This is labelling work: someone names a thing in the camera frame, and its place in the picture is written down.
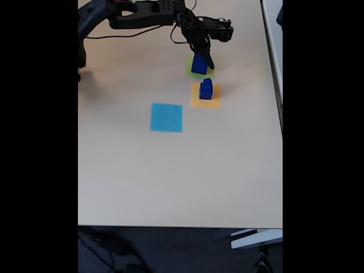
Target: green square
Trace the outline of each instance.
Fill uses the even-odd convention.
[[[211,78],[211,79],[214,79],[214,70],[212,70],[209,67],[207,68],[206,75],[191,72],[192,63],[193,63],[193,56],[187,55],[186,56],[186,78],[201,78],[201,79]]]

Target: blue square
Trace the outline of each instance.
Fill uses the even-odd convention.
[[[150,130],[182,132],[182,105],[152,104]]]

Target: robotic arm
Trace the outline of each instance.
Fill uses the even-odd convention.
[[[133,14],[122,16],[122,11]],[[227,42],[234,31],[231,20],[196,17],[186,8],[184,0],[92,0],[78,10],[79,68],[86,66],[84,39],[105,19],[115,30],[172,26],[176,22],[191,50],[200,54],[211,69],[214,69],[214,63],[210,56],[210,38]]]

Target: tabletop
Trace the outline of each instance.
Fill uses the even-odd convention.
[[[171,26],[85,39],[79,225],[282,228],[283,138],[260,1],[197,0],[193,12],[234,27],[211,45],[220,109],[190,107],[201,80],[185,77],[193,53],[170,41]],[[90,36],[139,31],[104,21]],[[184,40],[179,28],[173,38]],[[151,131],[154,103],[181,105],[183,132]]]

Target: blue block held by gripper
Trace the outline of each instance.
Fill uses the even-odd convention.
[[[206,75],[208,65],[200,54],[195,54],[192,62],[192,73]]]
[[[200,100],[211,100],[212,98],[212,80],[204,79],[200,85]]]

